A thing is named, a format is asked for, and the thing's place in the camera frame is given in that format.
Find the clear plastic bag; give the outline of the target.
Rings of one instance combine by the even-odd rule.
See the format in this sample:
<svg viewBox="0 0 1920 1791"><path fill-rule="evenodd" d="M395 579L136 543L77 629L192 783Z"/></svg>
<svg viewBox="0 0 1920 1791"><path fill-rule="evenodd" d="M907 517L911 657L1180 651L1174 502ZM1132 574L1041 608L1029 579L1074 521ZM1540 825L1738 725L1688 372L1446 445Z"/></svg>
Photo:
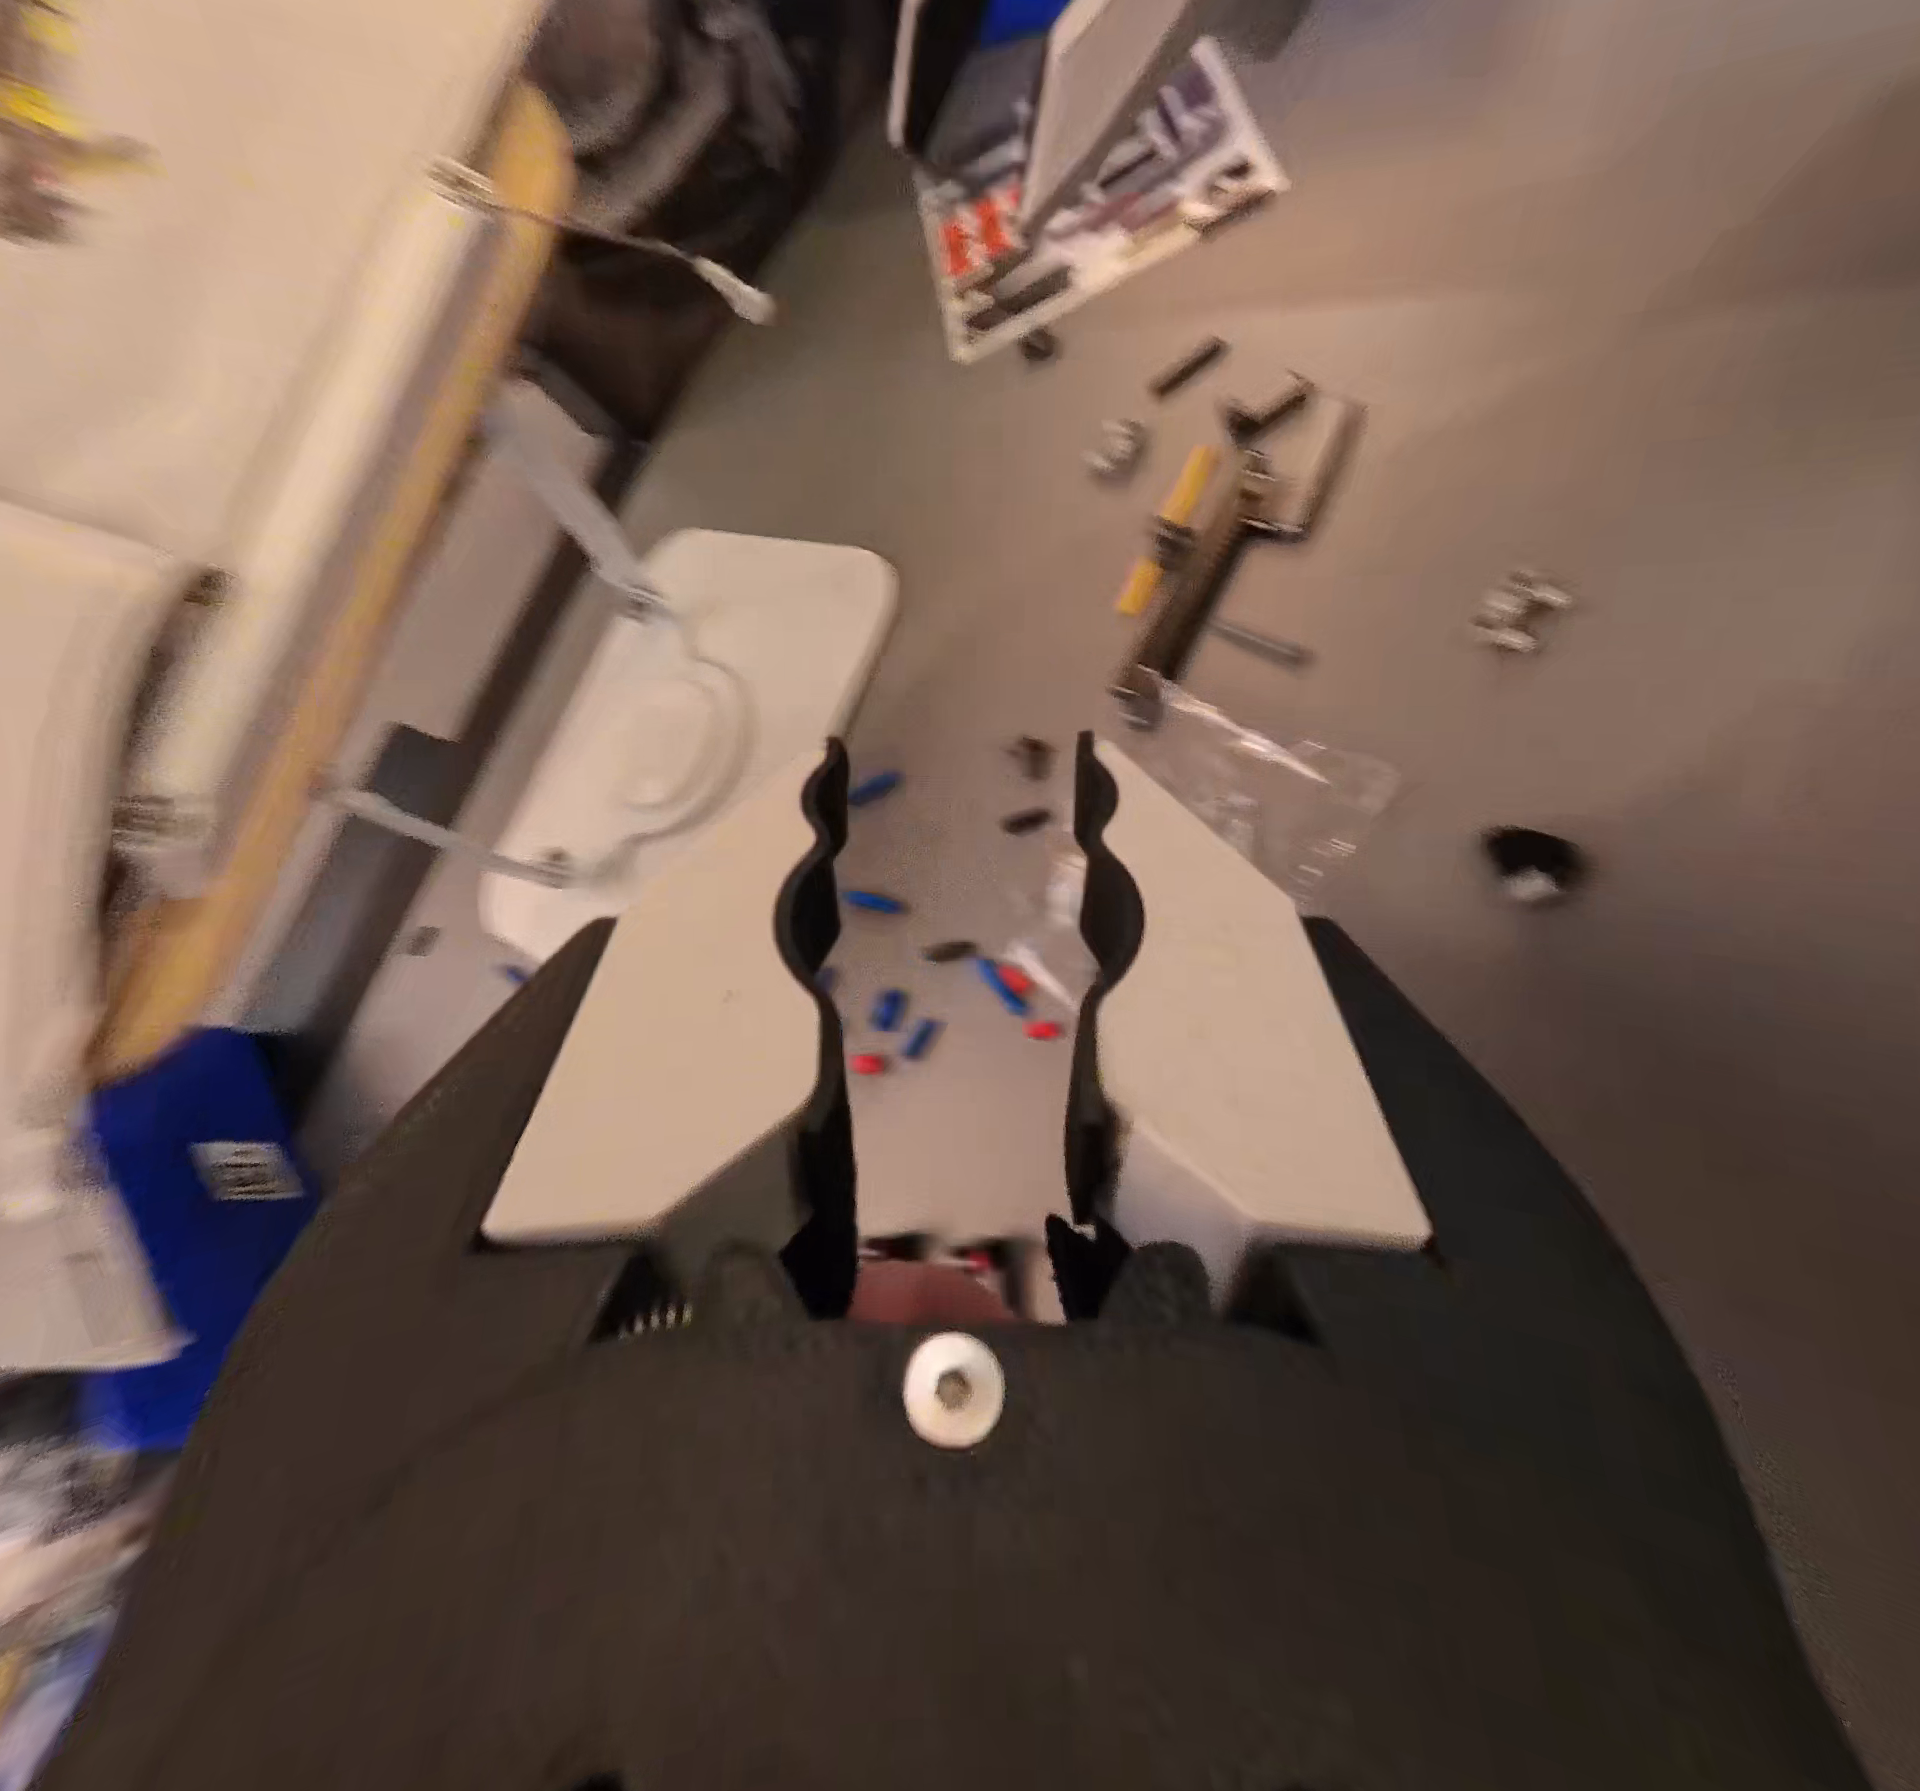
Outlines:
<svg viewBox="0 0 1920 1791"><path fill-rule="evenodd" d="M1356 748L1277 740L1162 678L1141 758L1212 836L1305 913L1401 798L1403 774Z"/></svg>

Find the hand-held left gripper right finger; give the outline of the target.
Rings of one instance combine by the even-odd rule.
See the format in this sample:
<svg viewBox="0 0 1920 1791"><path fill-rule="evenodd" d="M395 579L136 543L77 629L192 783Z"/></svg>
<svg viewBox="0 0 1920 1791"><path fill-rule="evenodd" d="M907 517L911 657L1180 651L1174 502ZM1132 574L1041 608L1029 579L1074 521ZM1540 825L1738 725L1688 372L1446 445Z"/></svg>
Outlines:
<svg viewBox="0 0 1920 1791"><path fill-rule="evenodd" d="M1117 743L1073 752L1064 934L1068 1320L1150 1245L1215 1307L1282 1251L1426 1254L1431 1221L1304 913Z"/></svg>

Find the white book stand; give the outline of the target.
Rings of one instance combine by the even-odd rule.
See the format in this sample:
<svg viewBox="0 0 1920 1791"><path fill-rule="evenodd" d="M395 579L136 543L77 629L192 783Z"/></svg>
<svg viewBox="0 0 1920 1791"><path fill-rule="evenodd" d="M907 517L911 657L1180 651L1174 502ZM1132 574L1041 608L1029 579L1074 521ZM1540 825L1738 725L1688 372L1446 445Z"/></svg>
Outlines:
<svg viewBox="0 0 1920 1791"><path fill-rule="evenodd" d="M547 358L483 416L481 483L541 532L541 569L451 735L393 725L308 900L311 977L277 1031L317 1087L438 866L515 961L625 910L864 697L898 614L881 554L685 527L634 549L649 448Z"/></svg>

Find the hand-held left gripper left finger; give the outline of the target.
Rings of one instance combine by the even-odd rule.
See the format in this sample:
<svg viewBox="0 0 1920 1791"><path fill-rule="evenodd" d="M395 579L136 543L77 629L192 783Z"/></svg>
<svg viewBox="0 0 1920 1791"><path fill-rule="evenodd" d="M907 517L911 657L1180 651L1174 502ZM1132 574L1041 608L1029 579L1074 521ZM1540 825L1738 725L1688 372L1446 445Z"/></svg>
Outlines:
<svg viewBox="0 0 1920 1791"><path fill-rule="evenodd" d="M844 743L803 751L594 927L586 991L483 1216L503 1247L623 1242L693 1285L768 1251L839 1318L859 1273L846 1031L828 988Z"/></svg>

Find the grey lego connector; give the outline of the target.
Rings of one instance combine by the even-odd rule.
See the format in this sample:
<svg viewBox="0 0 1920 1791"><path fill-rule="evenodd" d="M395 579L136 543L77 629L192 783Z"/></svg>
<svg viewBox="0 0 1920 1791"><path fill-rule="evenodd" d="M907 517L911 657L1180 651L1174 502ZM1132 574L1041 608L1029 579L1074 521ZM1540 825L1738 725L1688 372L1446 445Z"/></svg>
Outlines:
<svg viewBox="0 0 1920 1791"><path fill-rule="evenodd" d="M1574 594L1554 579L1516 569L1492 584L1477 603L1473 638L1494 651L1533 655L1548 629L1575 606Z"/></svg>

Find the instruction book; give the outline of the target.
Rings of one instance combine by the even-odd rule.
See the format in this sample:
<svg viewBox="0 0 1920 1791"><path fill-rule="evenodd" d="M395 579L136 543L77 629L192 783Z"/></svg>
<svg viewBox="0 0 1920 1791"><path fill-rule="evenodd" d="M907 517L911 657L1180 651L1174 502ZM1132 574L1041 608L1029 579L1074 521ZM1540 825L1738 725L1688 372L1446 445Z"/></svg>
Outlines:
<svg viewBox="0 0 1920 1791"><path fill-rule="evenodd" d="M82 1174L107 871L226 843L548 1L5 0L5 1375L175 1345Z"/></svg>

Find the printed paper sheet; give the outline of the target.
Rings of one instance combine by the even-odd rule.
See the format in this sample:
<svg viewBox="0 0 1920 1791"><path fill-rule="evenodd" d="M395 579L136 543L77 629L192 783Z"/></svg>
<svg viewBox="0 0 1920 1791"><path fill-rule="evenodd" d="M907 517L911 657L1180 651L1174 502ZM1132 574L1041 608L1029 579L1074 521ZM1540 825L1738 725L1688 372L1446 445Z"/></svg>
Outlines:
<svg viewBox="0 0 1920 1791"><path fill-rule="evenodd" d="M911 171L944 348L962 364L1059 325L1292 188L1234 50L1210 32L1041 220L1022 216L1034 121L1032 94L1017 86L957 162Z"/></svg>

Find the blue storage bin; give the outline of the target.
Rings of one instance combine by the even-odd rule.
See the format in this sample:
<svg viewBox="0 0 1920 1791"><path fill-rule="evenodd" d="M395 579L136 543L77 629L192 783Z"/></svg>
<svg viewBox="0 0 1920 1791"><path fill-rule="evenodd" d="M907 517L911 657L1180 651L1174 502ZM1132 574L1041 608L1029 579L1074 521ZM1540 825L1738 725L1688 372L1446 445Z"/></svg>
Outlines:
<svg viewBox="0 0 1920 1791"><path fill-rule="evenodd" d="M322 1188L298 1154L270 1053L243 1031L196 1031L106 1085L94 1126L180 1350L87 1375L79 1413L96 1443L175 1452Z"/></svg>

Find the black round lego piece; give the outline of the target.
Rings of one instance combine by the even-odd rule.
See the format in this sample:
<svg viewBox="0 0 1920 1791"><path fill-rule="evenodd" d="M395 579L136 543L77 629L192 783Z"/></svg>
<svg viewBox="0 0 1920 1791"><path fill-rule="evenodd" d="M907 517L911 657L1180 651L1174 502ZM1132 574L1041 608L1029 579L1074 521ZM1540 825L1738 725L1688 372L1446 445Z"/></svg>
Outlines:
<svg viewBox="0 0 1920 1791"><path fill-rule="evenodd" d="M1500 890L1525 907L1572 897L1592 871L1577 843L1546 829L1496 825L1481 833L1480 843Z"/></svg>

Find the lego chassis assembly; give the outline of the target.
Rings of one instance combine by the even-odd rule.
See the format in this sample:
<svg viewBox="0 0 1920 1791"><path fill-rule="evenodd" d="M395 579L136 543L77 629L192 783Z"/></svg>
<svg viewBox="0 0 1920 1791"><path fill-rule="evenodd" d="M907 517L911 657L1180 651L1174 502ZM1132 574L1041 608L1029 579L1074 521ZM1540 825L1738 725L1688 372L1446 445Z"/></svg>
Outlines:
<svg viewBox="0 0 1920 1791"><path fill-rule="evenodd" d="M1180 483L1157 515L1122 614L1141 627L1109 694L1137 730L1157 727L1243 554L1261 545L1297 546L1325 519L1353 464L1368 406L1295 380L1257 416L1236 412L1200 452L1198 483Z"/></svg>

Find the bags of lego parts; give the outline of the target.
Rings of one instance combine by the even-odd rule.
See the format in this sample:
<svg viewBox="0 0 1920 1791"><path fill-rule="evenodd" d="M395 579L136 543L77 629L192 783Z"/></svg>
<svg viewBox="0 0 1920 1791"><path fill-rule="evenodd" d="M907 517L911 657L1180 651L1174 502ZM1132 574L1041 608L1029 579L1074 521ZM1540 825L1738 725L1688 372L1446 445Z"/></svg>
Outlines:
<svg viewBox="0 0 1920 1791"><path fill-rule="evenodd" d="M2 1785L27 1788L87 1693L175 1459L101 1441L77 1380L2 1380Z"/></svg>

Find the group of small lego pins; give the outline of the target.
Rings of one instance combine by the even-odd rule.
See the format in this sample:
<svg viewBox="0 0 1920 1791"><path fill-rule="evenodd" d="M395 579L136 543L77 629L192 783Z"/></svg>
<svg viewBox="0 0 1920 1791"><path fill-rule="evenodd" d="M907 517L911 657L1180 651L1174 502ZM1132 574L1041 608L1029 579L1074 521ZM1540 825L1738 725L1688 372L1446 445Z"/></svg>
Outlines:
<svg viewBox="0 0 1920 1791"><path fill-rule="evenodd" d="M838 861L842 939L822 969L855 1082L924 1068L965 1023L1041 1046L1066 1036L1041 971L1020 960L1052 809L976 809L899 754L859 765Z"/></svg>

